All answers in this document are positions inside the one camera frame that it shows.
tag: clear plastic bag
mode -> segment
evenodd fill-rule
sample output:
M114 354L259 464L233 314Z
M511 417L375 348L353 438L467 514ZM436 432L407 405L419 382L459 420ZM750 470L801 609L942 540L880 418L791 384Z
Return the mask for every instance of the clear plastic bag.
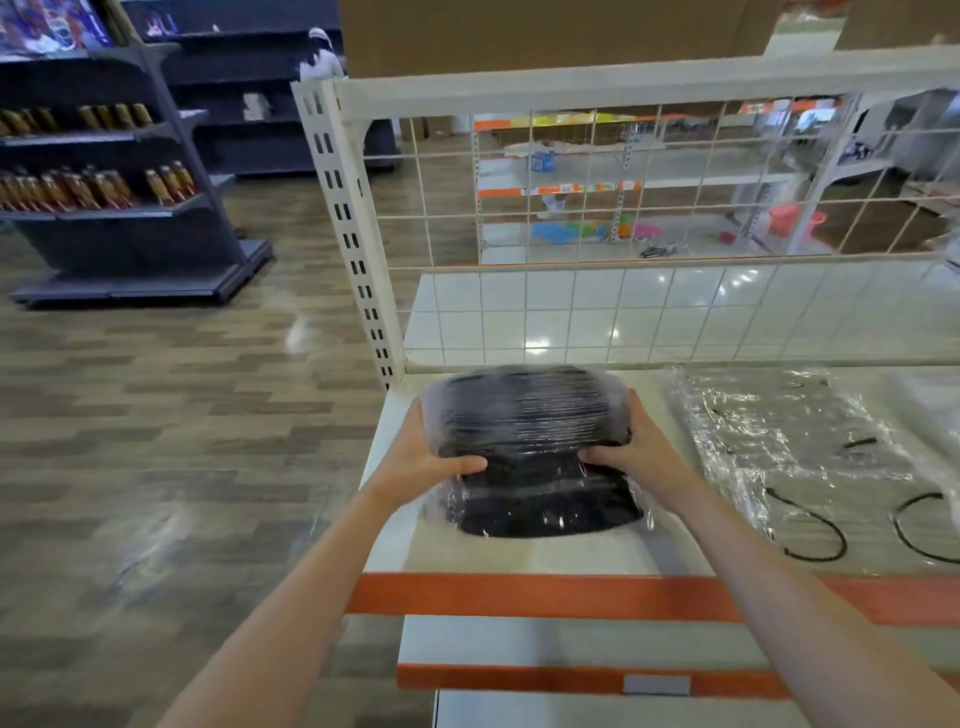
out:
M442 483L433 504L477 536L538 538L639 520L623 473L586 465L577 450L630 441L627 389L614 376L570 366L499 367L428 387L420 400L430 447L482 455L482 473Z
M828 372L690 369L676 384L707 479L788 555L841 573L960 569L953 480Z

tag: wire grid panel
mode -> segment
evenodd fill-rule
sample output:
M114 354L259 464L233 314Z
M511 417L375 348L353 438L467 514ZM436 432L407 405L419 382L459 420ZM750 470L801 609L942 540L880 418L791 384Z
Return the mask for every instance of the wire grid panel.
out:
M405 122L372 195L410 365L952 360L960 129L880 109L923 88Z
M340 118L330 83L294 83L292 87L347 268L350 290L361 313L380 381L389 389L402 376L405 362L367 172L351 152L349 130Z

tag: shelf base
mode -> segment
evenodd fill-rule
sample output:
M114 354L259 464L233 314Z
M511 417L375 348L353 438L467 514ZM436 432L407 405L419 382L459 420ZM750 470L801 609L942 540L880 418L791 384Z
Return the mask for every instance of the shelf base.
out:
M241 240L247 262L191 273L168 273L145 278L70 278L55 273L45 280L29 283L10 295L27 306L61 301L104 301L117 299L212 299L226 303L230 297L273 257L266 240Z

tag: black cable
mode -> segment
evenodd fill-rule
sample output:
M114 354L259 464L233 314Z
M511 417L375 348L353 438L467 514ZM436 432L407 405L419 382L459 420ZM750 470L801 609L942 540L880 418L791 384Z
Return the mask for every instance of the black cable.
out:
M770 497L776 498L781 503L786 503L787 505L792 506L794 508L799 508L808 516L811 516L812 518L815 518L820 523L823 523L824 525L829 526L830 530L833 531L833 533L837 535L837 538L840 539L839 550L831 556L803 556L802 554L794 553L786 546L782 547L783 553L785 553L791 559L797 559L798 561L807 561L812 564L826 564L830 561L839 561L840 559L842 559L844 556L847 555L847 549L848 549L847 537L843 535L843 531L841 531L834 522L824 518L819 513L814 513L810 509L804 508L803 506L800 505L800 503L795 503L789 498L785 498L781 496L773 488L766 488L765 493Z
M925 556L928 559L933 559L934 561L940 561L940 562L943 562L944 564L960 564L960 559L953 559L953 558L950 558L949 556L939 556L935 553L924 551L922 548L917 548L916 546L914 546L913 542L910 541L910 539L908 539L906 535L904 535L903 533L903 528L902 526L900 526L900 514L902 514L907 508L909 508L914 503L919 503L921 500L927 500L928 498L934 498L935 500L943 500L944 494L937 493L935 491L931 491L929 493L923 493L919 496L914 496L911 499L904 501L894 509L891 515L893 516L893 520L894 520L894 530L897 531L897 538L899 538L900 542L904 546L909 548L911 551L916 551L921 556Z

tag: perforated upright post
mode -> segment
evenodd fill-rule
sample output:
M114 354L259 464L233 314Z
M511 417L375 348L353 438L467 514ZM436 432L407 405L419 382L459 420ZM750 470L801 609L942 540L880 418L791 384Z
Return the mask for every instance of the perforated upright post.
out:
M344 124L331 81L292 87L373 363L384 388L390 389L403 375L405 359L394 289L363 164L363 137L369 125L354 122L351 129Z

